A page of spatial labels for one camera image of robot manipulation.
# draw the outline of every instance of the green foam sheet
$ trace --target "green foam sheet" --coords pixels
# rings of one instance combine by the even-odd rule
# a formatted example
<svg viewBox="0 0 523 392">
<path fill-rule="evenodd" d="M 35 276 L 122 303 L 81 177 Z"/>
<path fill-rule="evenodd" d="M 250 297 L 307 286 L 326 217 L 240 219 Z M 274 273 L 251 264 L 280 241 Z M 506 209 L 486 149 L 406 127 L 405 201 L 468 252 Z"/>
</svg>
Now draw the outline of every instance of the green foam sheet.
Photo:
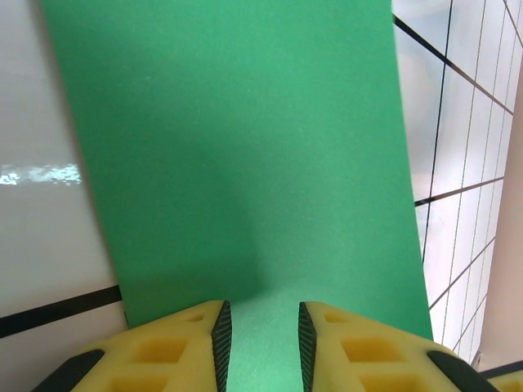
<svg viewBox="0 0 523 392">
<path fill-rule="evenodd" d="M 43 0 L 130 327 L 229 299 L 229 390 L 299 301 L 431 336 L 388 0 Z"/>
</svg>

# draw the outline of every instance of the green foam board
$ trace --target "green foam board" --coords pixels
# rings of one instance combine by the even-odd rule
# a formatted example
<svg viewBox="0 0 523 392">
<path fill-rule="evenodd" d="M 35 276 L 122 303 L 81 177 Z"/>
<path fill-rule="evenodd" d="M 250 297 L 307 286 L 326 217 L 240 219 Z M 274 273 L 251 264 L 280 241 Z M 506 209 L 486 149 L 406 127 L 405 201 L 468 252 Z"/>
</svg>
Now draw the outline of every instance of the green foam board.
<svg viewBox="0 0 523 392">
<path fill-rule="evenodd" d="M 231 300 L 233 392 L 299 301 L 431 337 L 390 1 L 42 4 L 130 327 Z"/>
</svg>

